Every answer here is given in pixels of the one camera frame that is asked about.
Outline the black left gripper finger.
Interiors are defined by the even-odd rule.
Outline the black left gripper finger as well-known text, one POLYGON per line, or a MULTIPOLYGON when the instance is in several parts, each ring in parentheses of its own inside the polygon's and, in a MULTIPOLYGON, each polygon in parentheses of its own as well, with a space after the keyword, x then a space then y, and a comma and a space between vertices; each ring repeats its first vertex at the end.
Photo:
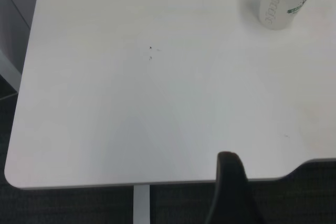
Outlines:
POLYGON ((265 223, 243 163, 233 152, 217 155, 214 198, 206 223, 265 223))

